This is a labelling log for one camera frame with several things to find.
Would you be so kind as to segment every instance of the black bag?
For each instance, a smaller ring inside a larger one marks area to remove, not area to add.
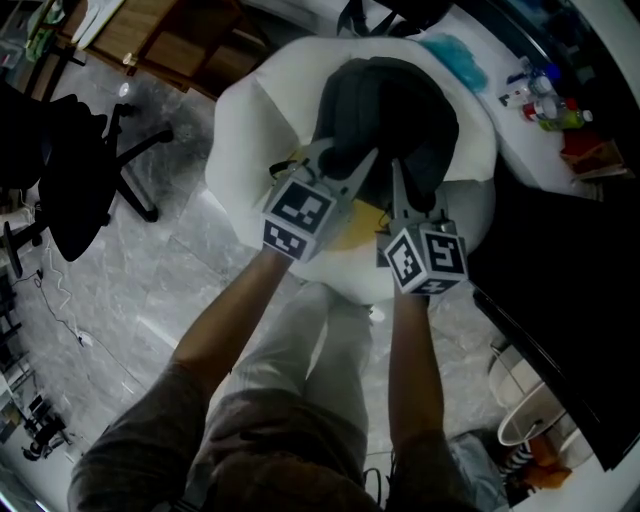
[[[351,21],[353,31],[361,37],[384,34],[391,37],[407,37],[438,23],[453,4],[450,0],[376,0],[379,4],[391,9],[391,14],[380,25],[369,31],[362,1],[349,0],[338,18],[338,33]],[[387,34],[396,16],[403,17],[405,21],[398,23]]]
[[[458,141],[456,111],[438,84],[399,59],[352,59],[327,80],[313,140],[332,137],[319,161],[335,180],[348,178],[373,148],[380,153],[358,198],[381,210],[392,201],[391,161],[399,159],[407,196],[419,211],[440,186]]]

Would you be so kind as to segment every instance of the plastic bottle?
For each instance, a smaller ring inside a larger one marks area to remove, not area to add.
[[[593,121],[593,114],[590,110],[568,110],[559,119],[538,121],[538,124],[546,132],[558,132],[578,130],[591,121]]]
[[[569,110],[578,110],[578,104],[573,98],[559,96],[545,96],[522,107],[522,115],[527,121],[537,122],[563,117]]]
[[[560,68],[555,64],[548,63],[542,69],[536,68],[531,64],[528,57],[522,57],[520,59],[520,66],[522,68],[521,71],[507,77],[507,85],[522,80],[523,78],[536,78],[539,76],[546,76],[551,80],[551,83],[556,83],[562,76]]]
[[[553,92],[551,80],[546,76],[522,78],[509,85],[509,88],[498,98],[507,108],[519,108],[530,103],[536,96],[545,96]]]

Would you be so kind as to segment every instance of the shelf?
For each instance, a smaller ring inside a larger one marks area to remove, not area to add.
[[[250,73],[268,53],[264,45],[235,32],[227,40],[194,77],[192,84],[195,89],[214,99]]]
[[[226,4],[190,2],[167,24],[145,59],[192,77],[240,20],[240,12]]]

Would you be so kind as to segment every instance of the office chair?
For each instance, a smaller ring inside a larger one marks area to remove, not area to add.
[[[4,223],[2,244],[17,277],[22,275],[18,249],[30,241],[39,245],[47,227],[67,261],[80,257],[108,224],[116,190],[145,221],[158,220],[158,209],[147,210],[121,172],[154,144],[172,141],[173,132],[156,133],[117,155],[120,118],[133,111],[131,105],[116,105],[103,138],[107,116],[92,115],[75,95],[40,103],[0,84],[0,187],[26,191],[40,180],[33,224],[14,233]]]

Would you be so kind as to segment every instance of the marble floor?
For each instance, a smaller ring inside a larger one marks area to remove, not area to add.
[[[160,220],[143,222],[116,197],[111,224],[75,262],[63,260],[48,233],[41,247],[22,256],[25,276],[44,269],[42,291],[52,311],[72,328],[77,325],[85,346],[56,322],[33,280],[16,285],[20,341],[30,351],[39,384],[69,430],[88,443],[144,394],[190,323],[254,254],[237,242],[204,182],[215,136],[213,101],[182,94],[144,73],[125,77],[91,58],[84,68],[68,66],[55,97],[76,94],[94,114],[110,113],[123,101],[118,91],[125,81],[130,87],[124,100],[139,114],[122,122],[122,149],[167,124],[175,132],[172,143],[155,146],[125,171],[156,203]],[[33,201],[28,194],[27,202]],[[249,348],[299,286],[287,276]],[[374,348],[363,379],[370,463],[384,466],[391,447],[386,388],[392,310],[390,302],[377,306],[385,319],[373,323]],[[447,433],[495,424],[504,412],[486,374],[489,344],[500,334],[473,305],[468,285],[454,288],[431,309]]]

